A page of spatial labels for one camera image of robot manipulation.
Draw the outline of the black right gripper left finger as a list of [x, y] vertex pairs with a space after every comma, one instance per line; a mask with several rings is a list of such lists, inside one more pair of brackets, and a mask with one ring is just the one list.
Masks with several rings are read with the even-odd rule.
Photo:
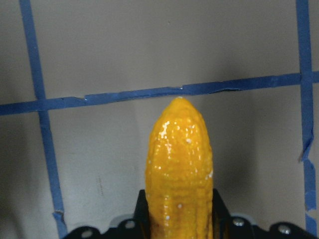
[[138, 194], [133, 218], [136, 219], [143, 230], [144, 238], [150, 239], [150, 220], [149, 220], [149, 208], [146, 200], [146, 193], [144, 189], [141, 189]]

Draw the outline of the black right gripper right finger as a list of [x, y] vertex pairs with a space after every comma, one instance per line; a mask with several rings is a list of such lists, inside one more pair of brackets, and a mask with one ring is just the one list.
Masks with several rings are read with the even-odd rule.
[[213, 189], [212, 228], [214, 239], [228, 239], [230, 213], [217, 189]]

